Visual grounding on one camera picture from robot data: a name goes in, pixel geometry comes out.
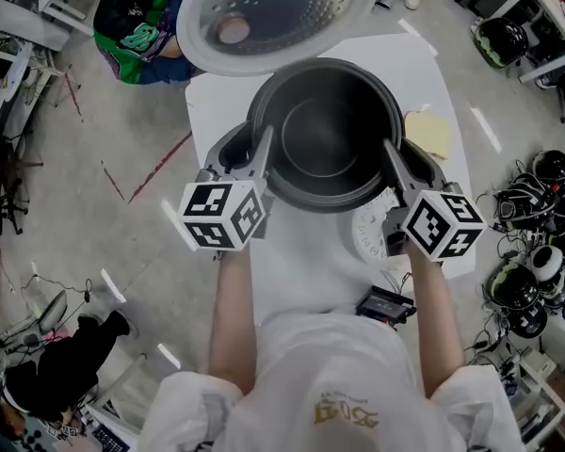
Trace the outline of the person's left forearm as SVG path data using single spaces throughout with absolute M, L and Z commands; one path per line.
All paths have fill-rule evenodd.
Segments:
M 256 364 L 250 248 L 246 247 L 225 253 L 219 263 L 207 372 L 247 395 L 255 384 Z

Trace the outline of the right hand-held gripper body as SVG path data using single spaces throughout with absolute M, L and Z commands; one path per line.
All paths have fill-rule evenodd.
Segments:
M 488 223 L 456 182 L 437 180 L 401 191 L 387 187 L 391 208 L 381 224 L 386 254 L 398 256 L 409 240 L 432 262 L 463 257 Z

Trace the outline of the person's white shirt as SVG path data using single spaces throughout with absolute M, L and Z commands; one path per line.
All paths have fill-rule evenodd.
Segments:
M 495 369 L 464 366 L 431 397 L 389 326 L 285 314 L 258 331 L 258 369 L 231 382 L 164 379 L 137 452 L 525 452 Z

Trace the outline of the person's right forearm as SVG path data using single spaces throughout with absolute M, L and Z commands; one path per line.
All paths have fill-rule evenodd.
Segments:
M 404 242 L 409 257 L 417 308 L 421 376 L 426 397 L 432 397 L 464 366 L 455 309 L 439 264 L 429 261 L 410 240 Z

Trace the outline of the black green dome backpack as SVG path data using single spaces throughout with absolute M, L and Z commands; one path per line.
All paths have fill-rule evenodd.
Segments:
M 476 28 L 473 40 L 486 63 L 496 70 L 519 61 L 529 48 L 525 30 L 505 17 L 483 21 Z

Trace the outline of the dark metal pot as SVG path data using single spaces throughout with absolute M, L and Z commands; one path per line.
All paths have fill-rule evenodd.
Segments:
M 354 63 L 319 57 L 275 72 L 249 108 L 252 138 L 273 130 L 267 187 L 299 209 L 356 209 L 388 186 L 383 144 L 400 145 L 403 116 L 392 92 Z

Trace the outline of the white perforated steamer plate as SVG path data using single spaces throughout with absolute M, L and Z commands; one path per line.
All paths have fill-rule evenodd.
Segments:
M 405 254 L 389 256 L 382 224 L 387 213 L 398 206 L 394 191 L 387 187 L 375 199 L 353 211 L 351 233 L 355 250 L 369 265 L 379 269 L 400 268 L 408 264 Z

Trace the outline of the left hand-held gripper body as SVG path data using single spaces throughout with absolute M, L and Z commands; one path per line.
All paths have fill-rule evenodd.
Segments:
M 239 251 L 266 235 L 273 198 L 266 194 L 267 160 L 257 157 L 239 169 L 206 159 L 186 185 L 178 211 L 179 233 L 194 251 Z

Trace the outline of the yellow sponge cloth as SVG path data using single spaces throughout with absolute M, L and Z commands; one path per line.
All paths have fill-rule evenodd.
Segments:
M 410 111 L 404 117 L 406 138 L 424 152 L 446 160 L 451 154 L 453 134 L 447 121 L 428 111 Z

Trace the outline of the pile of black helmets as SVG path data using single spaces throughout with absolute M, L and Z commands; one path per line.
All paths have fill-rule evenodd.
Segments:
M 552 317 L 565 320 L 565 153 L 536 153 L 492 196 L 501 263 L 482 287 L 489 342 L 539 338 Z

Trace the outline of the black battery box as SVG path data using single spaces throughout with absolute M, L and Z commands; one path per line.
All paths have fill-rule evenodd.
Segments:
M 416 307 L 412 299 L 372 285 L 356 305 L 355 313 L 394 327 L 406 324 L 416 314 Z

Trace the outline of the white storage rack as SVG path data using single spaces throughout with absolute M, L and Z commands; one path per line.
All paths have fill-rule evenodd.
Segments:
M 501 349 L 498 369 L 526 452 L 565 452 L 565 400 L 550 381 L 556 364 L 530 347 Z

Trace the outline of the grey long desk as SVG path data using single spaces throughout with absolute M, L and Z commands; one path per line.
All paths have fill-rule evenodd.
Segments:
M 70 33 L 40 15 L 0 0 L 0 31 L 60 52 Z

